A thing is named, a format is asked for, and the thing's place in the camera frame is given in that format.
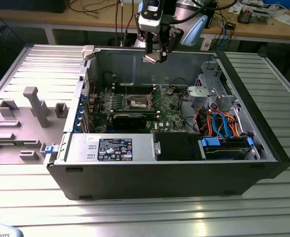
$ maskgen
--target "robot end effector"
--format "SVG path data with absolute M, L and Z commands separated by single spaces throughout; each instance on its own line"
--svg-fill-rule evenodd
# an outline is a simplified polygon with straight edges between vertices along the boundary
M 233 6 L 210 7 L 215 0 L 143 0 L 142 10 L 135 14 L 138 38 L 145 42 L 145 57 L 151 63 L 166 61 L 167 54 L 181 44 L 192 46 L 196 43 L 206 25 L 208 17 L 201 14 L 207 10 L 221 10 Z M 153 50 L 153 44 L 159 49 Z
M 143 38 L 145 57 L 151 63 L 162 63 L 167 53 L 172 52 L 183 36 L 183 30 L 172 24 L 175 22 L 177 0 L 144 0 L 141 12 L 135 14 L 138 36 Z M 159 50 L 153 50 L 153 43 Z

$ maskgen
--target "wooden table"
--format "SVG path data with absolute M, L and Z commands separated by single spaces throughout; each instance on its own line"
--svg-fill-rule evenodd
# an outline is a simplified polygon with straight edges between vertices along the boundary
M 84 3 L 92 3 L 97 0 L 83 0 Z M 220 5 L 226 5 L 231 0 L 220 0 Z M 105 2 L 94 5 L 90 9 L 101 8 L 110 4 L 114 4 L 114 0 L 106 0 Z M 82 10 L 80 0 L 75 2 L 73 8 Z M 134 12 L 138 9 L 138 4 L 134 4 Z M 132 4 L 124 4 L 123 27 L 126 27 L 127 22 L 132 13 Z M 273 18 L 270 18 L 268 24 L 239 24 L 237 22 L 237 14 L 222 11 L 223 15 L 232 23 L 236 24 L 236 29 L 233 35 L 234 40 L 249 40 L 263 42 L 283 42 L 290 43 L 290 26 L 281 23 Z M 118 12 L 118 30 L 120 28 L 121 7 Z M 45 30 L 49 44 L 56 44 L 53 34 L 53 29 L 66 30 L 82 30 L 82 31 L 115 31 L 115 6 L 111 6 L 99 11 L 98 17 L 86 15 L 82 12 L 75 12 L 69 8 L 64 13 L 49 13 L 49 12 L 33 12 L 20 10 L 0 10 L 0 17 L 11 26 L 19 27 L 35 27 Z M 130 24 L 129 32 L 136 32 L 136 24 L 134 19 Z M 213 21 L 209 29 L 204 29 L 201 37 L 204 38 L 201 49 L 207 50 L 210 41 L 217 38 L 221 33 L 216 21 Z

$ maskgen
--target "power cord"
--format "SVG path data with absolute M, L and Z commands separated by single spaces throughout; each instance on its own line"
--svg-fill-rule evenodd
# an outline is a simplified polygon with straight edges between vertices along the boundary
M 123 1 L 121 2 L 121 42 L 120 46 L 123 46 Z
M 130 23 L 131 23 L 133 17 L 134 17 L 134 0 L 132 0 L 132 14 L 131 14 L 130 20 L 129 20 L 129 22 L 127 23 L 127 26 L 126 26 L 126 28 L 125 28 L 124 40 L 123 40 L 123 46 L 125 46 L 125 40 L 126 40 L 126 38 L 127 38 L 127 30 L 128 30 L 129 27 L 130 27 Z
M 117 12 L 119 8 L 119 0 L 116 0 L 116 7 L 115 7 L 115 46 L 117 46 Z
M 4 25 L 6 25 L 10 30 L 11 30 L 11 32 L 13 32 L 13 34 L 20 40 L 20 42 L 23 44 L 23 45 L 25 45 L 26 43 L 17 35 L 17 33 L 16 32 L 14 32 L 14 30 L 10 27 L 10 26 L 8 26 L 8 24 L 3 20 L 3 19 L 1 19 L 1 17 L 0 17 L 0 21 L 1 22 L 3 22 L 4 23 Z
M 72 7 L 72 5 L 73 5 L 73 3 L 74 2 L 76 2 L 76 1 L 78 1 L 78 0 L 73 0 L 72 2 L 70 2 L 70 5 L 69 5 L 69 8 L 71 9 L 71 10 L 73 10 L 73 11 L 76 11 L 76 12 L 94 12 L 94 11 L 99 11 L 99 10 L 102 10 L 102 9 L 105 9 L 105 8 L 107 8 L 107 7 L 111 7 L 111 6 L 115 6 L 116 5 L 116 3 L 115 4 L 111 4 L 111 5 L 108 5 L 108 6 L 104 6 L 104 7 L 101 7 L 101 8 L 98 8 L 98 9 L 94 9 L 94 10 L 85 10 L 85 11 L 83 11 L 83 10 L 77 10 L 77 9 L 74 9 L 73 7 Z

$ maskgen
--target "blue connector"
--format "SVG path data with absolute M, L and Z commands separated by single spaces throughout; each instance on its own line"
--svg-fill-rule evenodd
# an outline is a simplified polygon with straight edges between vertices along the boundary
M 81 94 L 80 95 L 80 103 L 84 103 L 84 102 L 86 102 L 87 101 L 87 96 L 85 96 L 85 95 L 83 95 L 83 94 Z
M 201 142 L 203 147 L 220 146 L 219 139 L 216 137 L 205 137 L 201 140 Z
M 44 152 L 46 154 L 54 154 L 58 152 L 58 149 L 59 149 L 59 145 L 46 146 Z
M 80 126 L 77 123 L 74 124 L 73 132 L 80 132 Z

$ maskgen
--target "power supply label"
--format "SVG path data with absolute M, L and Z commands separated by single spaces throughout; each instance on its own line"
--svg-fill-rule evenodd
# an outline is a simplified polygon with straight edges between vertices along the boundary
M 100 139 L 99 161 L 132 161 L 132 139 Z

